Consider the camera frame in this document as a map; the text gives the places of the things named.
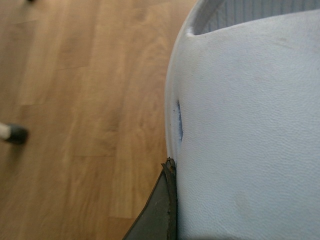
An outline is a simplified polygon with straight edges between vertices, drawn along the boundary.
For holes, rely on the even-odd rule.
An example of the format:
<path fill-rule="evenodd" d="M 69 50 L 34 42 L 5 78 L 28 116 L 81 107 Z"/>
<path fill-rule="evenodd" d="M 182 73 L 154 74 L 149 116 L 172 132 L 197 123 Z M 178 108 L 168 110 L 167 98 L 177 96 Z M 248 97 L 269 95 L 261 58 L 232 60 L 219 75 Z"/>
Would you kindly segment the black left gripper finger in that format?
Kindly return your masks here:
<path fill-rule="evenodd" d="M 152 192 L 125 236 L 125 240 L 175 240 L 177 238 L 177 172 L 168 158 Z"/>

